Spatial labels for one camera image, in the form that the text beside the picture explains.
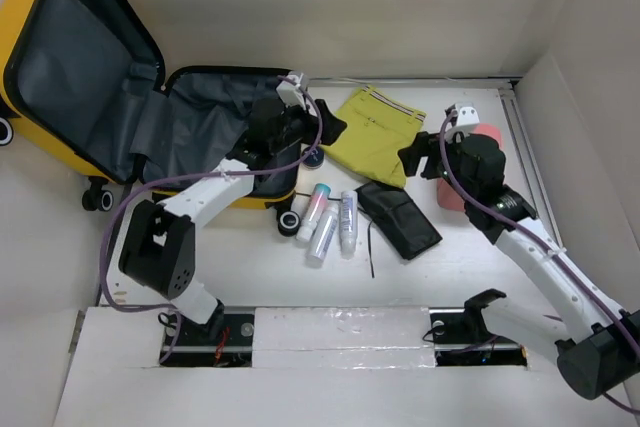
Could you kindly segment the pink teal-capped tube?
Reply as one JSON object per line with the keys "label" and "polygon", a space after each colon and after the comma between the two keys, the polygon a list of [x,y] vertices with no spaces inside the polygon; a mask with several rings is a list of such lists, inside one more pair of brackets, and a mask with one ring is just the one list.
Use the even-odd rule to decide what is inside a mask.
{"label": "pink teal-capped tube", "polygon": [[315,185],[296,234],[298,241],[309,242],[311,240],[320,217],[329,203],[330,193],[331,188],[328,185],[324,183]]}

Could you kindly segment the black pouch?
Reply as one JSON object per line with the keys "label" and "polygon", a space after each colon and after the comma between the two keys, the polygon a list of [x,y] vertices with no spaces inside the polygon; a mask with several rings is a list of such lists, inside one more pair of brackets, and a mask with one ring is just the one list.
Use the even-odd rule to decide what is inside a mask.
{"label": "black pouch", "polygon": [[442,241],[404,189],[371,181],[355,192],[361,208],[402,259],[412,260]]}

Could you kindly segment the yellow-green shorts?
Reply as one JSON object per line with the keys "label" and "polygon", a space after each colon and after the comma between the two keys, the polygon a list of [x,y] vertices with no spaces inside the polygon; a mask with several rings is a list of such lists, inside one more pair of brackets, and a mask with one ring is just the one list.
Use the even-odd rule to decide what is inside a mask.
{"label": "yellow-green shorts", "polygon": [[323,150],[352,172],[403,188],[407,175],[399,151],[413,143],[426,113],[406,106],[372,86],[364,86],[337,110],[346,128]]}

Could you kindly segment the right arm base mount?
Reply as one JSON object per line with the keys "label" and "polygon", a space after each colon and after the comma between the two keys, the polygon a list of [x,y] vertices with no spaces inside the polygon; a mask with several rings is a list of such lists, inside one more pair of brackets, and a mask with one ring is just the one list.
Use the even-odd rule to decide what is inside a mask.
{"label": "right arm base mount", "polygon": [[434,348],[437,367],[527,367],[524,349],[505,337],[492,334],[481,316],[491,302],[506,297],[489,289],[468,299],[462,307],[435,308],[422,341]]}

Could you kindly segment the dark blue round jar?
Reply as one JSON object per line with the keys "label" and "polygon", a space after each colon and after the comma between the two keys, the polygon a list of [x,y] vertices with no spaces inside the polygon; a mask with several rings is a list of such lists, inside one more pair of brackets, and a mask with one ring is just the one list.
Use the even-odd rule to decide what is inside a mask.
{"label": "dark blue round jar", "polygon": [[302,165],[310,170],[319,169],[325,159],[325,153],[321,148],[311,149],[307,147],[302,152],[303,162]]}

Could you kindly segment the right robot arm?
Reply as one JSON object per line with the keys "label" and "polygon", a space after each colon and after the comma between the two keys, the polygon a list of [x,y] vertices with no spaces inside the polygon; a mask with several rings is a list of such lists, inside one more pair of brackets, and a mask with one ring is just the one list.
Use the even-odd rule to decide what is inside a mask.
{"label": "right robot arm", "polygon": [[506,157],[493,138],[421,132],[399,153],[408,175],[441,179],[460,192],[471,224],[526,274],[557,312],[529,313],[495,288],[464,303],[474,341],[506,337],[545,356],[580,397],[607,397],[639,372],[639,314],[607,297],[555,243],[535,209],[504,181]]}

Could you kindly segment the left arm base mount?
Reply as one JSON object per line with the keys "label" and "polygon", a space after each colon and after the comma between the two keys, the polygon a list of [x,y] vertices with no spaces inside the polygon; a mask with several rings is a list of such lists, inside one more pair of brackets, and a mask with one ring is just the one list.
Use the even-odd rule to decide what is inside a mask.
{"label": "left arm base mount", "polygon": [[255,311],[227,310],[216,320],[211,332],[203,326],[182,320],[178,336],[176,315],[158,314],[164,327],[159,360],[163,367],[175,368],[244,368],[252,366]]}

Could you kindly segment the yellow hard-shell suitcase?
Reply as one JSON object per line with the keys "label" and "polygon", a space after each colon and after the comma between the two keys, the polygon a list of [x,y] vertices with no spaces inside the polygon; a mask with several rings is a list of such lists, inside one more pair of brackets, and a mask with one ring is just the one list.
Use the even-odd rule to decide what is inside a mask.
{"label": "yellow hard-shell suitcase", "polygon": [[[87,210],[109,208],[110,182],[154,182],[167,194],[191,186],[232,150],[256,101],[280,100],[285,75],[238,66],[167,73],[127,0],[1,4],[4,108],[15,132],[89,179]],[[296,162],[252,197],[269,203],[290,194]]]}

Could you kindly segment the pink cosmetic case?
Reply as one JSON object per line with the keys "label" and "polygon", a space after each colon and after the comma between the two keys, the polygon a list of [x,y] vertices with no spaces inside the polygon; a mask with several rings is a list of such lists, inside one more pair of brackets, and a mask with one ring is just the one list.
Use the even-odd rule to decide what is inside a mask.
{"label": "pink cosmetic case", "polygon": [[[491,124],[480,123],[474,130],[474,134],[486,135],[502,147],[502,135],[500,130]],[[456,191],[444,180],[440,179],[436,185],[437,203],[440,208],[453,212],[464,212],[464,201]]]}

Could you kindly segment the white bottle blue print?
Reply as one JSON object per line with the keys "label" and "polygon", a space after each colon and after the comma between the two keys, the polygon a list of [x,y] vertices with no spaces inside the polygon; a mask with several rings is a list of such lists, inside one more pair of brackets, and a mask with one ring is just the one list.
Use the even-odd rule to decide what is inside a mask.
{"label": "white bottle blue print", "polygon": [[358,199],[353,190],[343,191],[340,198],[340,242],[342,254],[355,254],[358,238]]}

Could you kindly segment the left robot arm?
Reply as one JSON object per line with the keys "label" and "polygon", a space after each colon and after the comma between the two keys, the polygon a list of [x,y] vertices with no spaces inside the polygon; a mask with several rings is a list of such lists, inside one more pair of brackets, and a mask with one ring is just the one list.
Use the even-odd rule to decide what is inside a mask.
{"label": "left robot arm", "polygon": [[329,146],[347,124],[331,113],[322,99],[318,116],[280,100],[257,101],[246,130],[213,174],[161,202],[142,201],[131,215],[118,261],[119,270],[159,294],[179,322],[201,343],[222,334],[224,305],[196,278],[196,233],[255,187],[287,171],[300,157],[300,146]]}

